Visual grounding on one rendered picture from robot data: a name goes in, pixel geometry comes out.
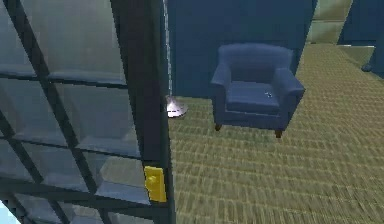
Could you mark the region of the black glass-paned room door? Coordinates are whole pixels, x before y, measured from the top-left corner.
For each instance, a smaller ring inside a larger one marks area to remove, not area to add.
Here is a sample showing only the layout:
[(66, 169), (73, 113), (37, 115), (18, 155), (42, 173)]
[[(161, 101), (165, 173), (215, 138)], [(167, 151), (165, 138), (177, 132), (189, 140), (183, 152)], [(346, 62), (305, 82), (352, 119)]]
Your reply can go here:
[(163, 42), (162, 0), (0, 0), (0, 201), (20, 224), (176, 224)]

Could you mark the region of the silver floor lamp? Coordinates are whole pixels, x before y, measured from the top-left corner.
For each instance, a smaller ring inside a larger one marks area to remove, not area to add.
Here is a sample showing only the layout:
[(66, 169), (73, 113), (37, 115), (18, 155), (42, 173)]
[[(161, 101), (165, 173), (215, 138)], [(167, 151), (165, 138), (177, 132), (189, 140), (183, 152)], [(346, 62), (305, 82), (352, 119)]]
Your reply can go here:
[(180, 103), (173, 96), (173, 77), (172, 77), (172, 62), (171, 62), (171, 46), (170, 46), (170, 31), (169, 31), (169, 16), (168, 16), (168, 0), (162, 0), (164, 9), (164, 31), (165, 31), (165, 46), (167, 57), (167, 75), (168, 75), (168, 95), (167, 100), (167, 115), (169, 118), (177, 118), (186, 114), (188, 107)]

